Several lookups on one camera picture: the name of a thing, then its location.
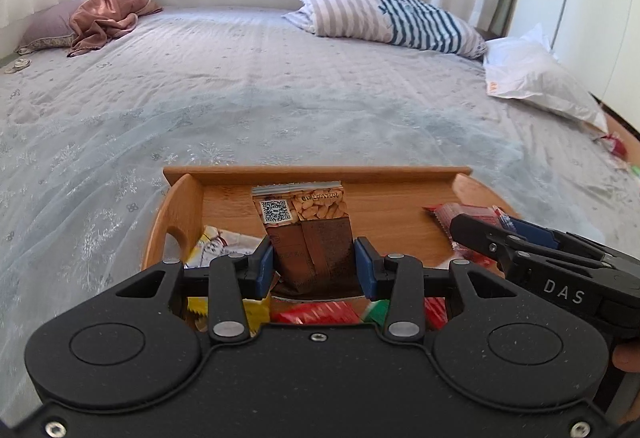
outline wooden tray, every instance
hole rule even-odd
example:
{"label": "wooden tray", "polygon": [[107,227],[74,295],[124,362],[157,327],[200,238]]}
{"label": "wooden tray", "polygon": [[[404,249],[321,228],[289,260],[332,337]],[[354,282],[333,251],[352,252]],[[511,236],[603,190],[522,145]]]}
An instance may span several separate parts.
{"label": "wooden tray", "polygon": [[353,236],[366,236],[381,255],[415,256],[427,267],[452,253],[440,226],[426,205],[460,202],[498,205],[506,202],[471,178],[468,167],[166,167],[171,184],[151,230],[142,269],[161,261],[164,239],[171,234],[186,259],[203,233],[213,225],[263,237],[265,230],[251,199],[256,185],[340,181],[344,187]]}

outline white pillow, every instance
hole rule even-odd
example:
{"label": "white pillow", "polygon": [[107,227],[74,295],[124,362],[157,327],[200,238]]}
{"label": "white pillow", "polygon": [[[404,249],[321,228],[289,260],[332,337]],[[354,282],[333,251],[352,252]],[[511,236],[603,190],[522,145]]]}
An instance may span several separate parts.
{"label": "white pillow", "polygon": [[316,36],[380,41],[471,59],[486,50],[475,28],[421,0],[300,1],[304,6],[283,18]]}
{"label": "white pillow", "polygon": [[521,99],[562,117],[584,121],[608,133],[598,103],[549,53],[540,25],[521,38],[487,41],[484,54],[486,92]]}

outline pillow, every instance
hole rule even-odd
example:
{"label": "pillow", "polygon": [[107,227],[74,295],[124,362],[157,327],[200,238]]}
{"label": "pillow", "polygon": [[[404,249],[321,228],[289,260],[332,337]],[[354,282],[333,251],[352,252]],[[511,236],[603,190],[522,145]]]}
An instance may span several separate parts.
{"label": "pillow", "polygon": [[69,27],[69,18],[85,1],[70,0],[37,12],[15,51],[24,55],[43,48],[71,46],[75,34]]}
{"label": "pillow", "polygon": [[598,103],[549,52],[540,25],[522,38],[502,38],[486,44],[484,69],[488,95],[521,99],[608,132],[607,119]]}
{"label": "pillow", "polygon": [[300,0],[284,14],[316,36],[357,38],[475,59],[486,44],[467,22],[421,0]]}

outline bedsheet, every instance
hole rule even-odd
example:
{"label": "bedsheet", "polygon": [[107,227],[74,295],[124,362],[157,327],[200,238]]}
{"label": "bedsheet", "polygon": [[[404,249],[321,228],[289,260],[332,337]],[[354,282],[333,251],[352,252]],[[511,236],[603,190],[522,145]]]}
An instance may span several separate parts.
{"label": "bedsheet", "polygon": [[0,77],[0,418],[38,403],[34,329],[139,269],[164,165],[470,165],[530,221],[640,255],[638,185],[578,126],[487,97],[478,62],[280,14],[170,9]]}

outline red object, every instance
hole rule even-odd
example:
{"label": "red object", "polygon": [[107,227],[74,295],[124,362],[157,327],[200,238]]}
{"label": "red object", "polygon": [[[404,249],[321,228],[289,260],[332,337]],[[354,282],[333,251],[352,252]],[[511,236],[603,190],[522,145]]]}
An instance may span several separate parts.
{"label": "red object", "polygon": [[301,303],[271,317],[274,323],[289,324],[357,324],[360,318],[349,303]]}
{"label": "red object", "polygon": [[465,205],[455,202],[429,206],[424,209],[436,217],[438,223],[440,223],[440,226],[449,238],[451,247],[458,257],[473,261],[476,265],[480,265],[486,269],[492,268],[495,265],[495,261],[493,259],[489,259],[486,256],[476,253],[464,245],[460,245],[453,241],[451,239],[449,228],[451,227],[452,219],[459,214],[466,214],[476,220],[495,225],[496,227],[502,227],[502,224],[500,223],[500,216],[496,212],[496,209],[493,209],[492,207],[477,207],[475,205]]}
{"label": "red object", "polygon": [[439,330],[447,324],[447,309],[444,304],[444,297],[425,297],[424,298],[424,314],[428,322],[431,323],[436,330]]}
{"label": "red object", "polygon": [[614,157],[626,158],[626,146],[617,133],[610,133],[600,138],[600,143],[607,148],[607,151]]}

